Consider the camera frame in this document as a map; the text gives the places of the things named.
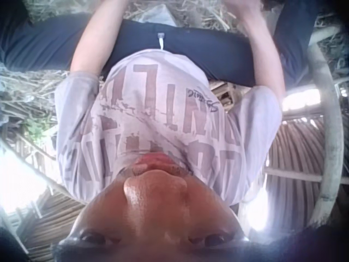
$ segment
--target bright sky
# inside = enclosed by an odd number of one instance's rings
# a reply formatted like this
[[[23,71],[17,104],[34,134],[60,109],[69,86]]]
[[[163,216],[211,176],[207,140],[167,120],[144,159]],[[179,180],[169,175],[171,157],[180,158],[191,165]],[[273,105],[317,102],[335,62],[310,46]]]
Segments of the bright sky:
[[[0,204],[6,213],[26,207],[46,189],[46,183],[22,165],[11,152],[0,153]]]

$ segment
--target wooden beam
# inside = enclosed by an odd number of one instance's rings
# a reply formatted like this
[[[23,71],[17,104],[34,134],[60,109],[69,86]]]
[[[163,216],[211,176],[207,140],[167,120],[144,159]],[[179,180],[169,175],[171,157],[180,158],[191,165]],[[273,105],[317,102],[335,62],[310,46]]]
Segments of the wooden beam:
[[[0,147],[4,148],[6,151],[12,152],[19,162],[21,162],[23,165],[25,165],[27,168],[33,171],[35,175],[37,175],[39,178],[44,180],[50,187],[57,190],[58,192],[62,193],[63,195],[66,195],[69,198],[74,199],[69,192],[66,190],[65,187],[61,186],[60,184],[56,183],[53,179],[47,177],[44,173],[40,172],[38,169],[34,168],[32,165],[30,165],[28,162],[26,162],[13,148],[2,138],[0,138]]]
[[[18,237],[15,229],[12,227],[12,224],[11,224],[10,220],[8,219],[8,217],[7,217],[7,214],[6,214],[5,210],[3,210],[3,208],[1,206],[0,206],[0,225],[1,226],[5,226],[5,228],[7,228],[9,230],[9,232],[16,239],[16,241],[21,246],[23,251],[26,254],[28,254],[29,252],[28,252],[27,248],[23,245],[22,240]]]
[[[338,34],[341,31],[341,27],[336,26],[327,26],[324,28],[321,28],[319,30],[316,30],[310,38],[309,46],[312,46],[326,38],[332,37],[336,34]]]
[[[272,176],[292,178],[292,179],[309,181],[309,182],[317,182],[317,183],[322,182],[322,175],[320,174],[308,174],[304,172],[288,171],[288,170],[282,170],[282,169],[276,169],[276,168],[270,168],[270,167],[265,167],[264,171],[268,175],[272,175]],[[349,184],[349,177],[342,177],[340,180],[340,183]]]
[[[325,159],[314,211],[308,225],[327,222],[336,201],[342,177],[344,134],[340,104],[329,66],[317,44],[308,48],[309,67],[314,83],[320,90],[325,129]]]
[[[44,150],[42,150],[40,147],[38,147],[34,142],[31,142],[29,139],[27,139],[25,136],[21,135],[20,133],[16,133],[16,135],[22,139],[25,143],[27,143],[29,146],[33,147],[35,150],[37,150],[39,153],[43,154],[45,157],[50,158],[53,161],[56,161],[56,158],[53,156],[50,156],[47,154]]]

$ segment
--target t-shirt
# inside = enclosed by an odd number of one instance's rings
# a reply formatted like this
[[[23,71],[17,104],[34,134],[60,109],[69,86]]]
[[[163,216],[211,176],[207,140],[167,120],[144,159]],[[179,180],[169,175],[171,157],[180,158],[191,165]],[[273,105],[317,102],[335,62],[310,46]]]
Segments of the t-shirt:
[[[164,152],[236,204],[262,167],[282,115],[264,86],[226,113],[204,72],[164,50],[121,60],[101,89],[95,75],[71,73],[55,100],[62,180],[85,203],[141,155]]]

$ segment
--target skin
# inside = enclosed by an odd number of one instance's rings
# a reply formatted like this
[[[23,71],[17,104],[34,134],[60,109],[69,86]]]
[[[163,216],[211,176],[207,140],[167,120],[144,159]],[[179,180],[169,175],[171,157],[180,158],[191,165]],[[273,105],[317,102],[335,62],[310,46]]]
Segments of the skin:
[[[163,153],[150,153],[121,174],[80,213],[78,241],[192,250],[242,239],[231,209],[205,184]]]
[[[246,28],[257,84],[269,87],[281,103],[285,94],[282,67],[260,12],[260,0],[225,3]],[[100,75],[127,4],[128,0],[102,2],[77,46],[72,72]],[[194,251],[242,238],[237,217],[210,188],[163,153],[150,153],[123,170],[86,206],[66,242],[118,250],[121,260],[170,261],[179,250]]]

